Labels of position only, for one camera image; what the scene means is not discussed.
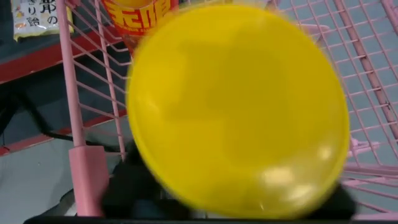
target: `yellow lid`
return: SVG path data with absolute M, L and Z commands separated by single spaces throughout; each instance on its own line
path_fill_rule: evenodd
M 343 90 L 311 39 L 279 16 L 193 9 L 144 39 L 129 76 L 139 150 L 181 201 L 295 218 L 334 188 L 349 146 Z

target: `store shelf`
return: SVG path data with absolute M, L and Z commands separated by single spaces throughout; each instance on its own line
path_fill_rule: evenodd
M 91 0 L 83 0 L 82 4 L 94 13 L 95 9 L 91 5 Z M 83 15 L 83 19 L 73 18 L 73 23 L 91 38 L 94 44 L 100 45 L 100 37 L 91 31 L 89 25 L 96 26 L 96 21 L 85 12 L 82 7 L 77 11 Z M 0 2 L 0 84 L 15 80 L 29 74 L 41 71 L 62 62 L 61 49 L 58 35 L 47 35 L 39 37 L 29 37 L 16 42 L 13 39 L 13 22 L 11 13 L 11 1 Z M 120 42 L 115 39 L 118 36 L 116 29 L 107 24 L 109 32 L 104 33 L 106 40 L 111 43 Z M 97 49 L 86 37 L 75 32 L 73 40 L 89 52 Z M 74 56 L 81 55 L 81 50 L 73 48 Z

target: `pink shopping cart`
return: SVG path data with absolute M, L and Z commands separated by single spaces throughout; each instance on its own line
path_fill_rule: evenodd
M 188 0 L 187 5 L 211 2 L 214 1 Z M 253 0 L 252 3 L 277 9 L 295 20 L 318 42 L 340 76 L 349 105 L 352 136 L 341 182 L 360 205 L 355 219 L 398 220 L 398 1 Z M 128 51 L 115 44 L 121 38 L 115 35 L 100 0 L 57 0 L 57 6 L 75 146 L 70 150 L 70 164 L 77 210 L 81 216 L 100 216 L 99 199 L 109 181 L 106 158 L 124 158 L 124 143 L 132 138 L 123 97 L 130 61 L 129 58 L 120 61 L 119 56 Z M 96 34 L 95 38 L 68 22 L 67 7 L 73 11 L 75 20 Z M 74 42 L 68 26 L 73 26 L 75 35 L 87 38 L 99 55 Z M 83 65 L 73 58 L 72 50 L 95 61 L 102 71 Z M 79 81 L 76 69 L 108 87 L 98 90 Z M 109 104 L 108 110 L 85 104 L 80 97 L 82 91 L 104 99 Z M 103 120 L 107 122 L 85 126 L 82 122 L 85 111 L 107 117 Z M 115 136 L 120 152 L 105 153 L 100 146 L 87 146 L 85 136 L 89 132 Z

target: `snack package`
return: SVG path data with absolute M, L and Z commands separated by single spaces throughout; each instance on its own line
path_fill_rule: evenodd
M 133 53 L 139 39 L 171 10 L 178 0 L 102 0 L 124 43 Z
M 14 19 L 14 39 L 58 34 L 59 25 L 55 0 L 11 0 Z M 67 9 L 68 20 L 72 13 Z

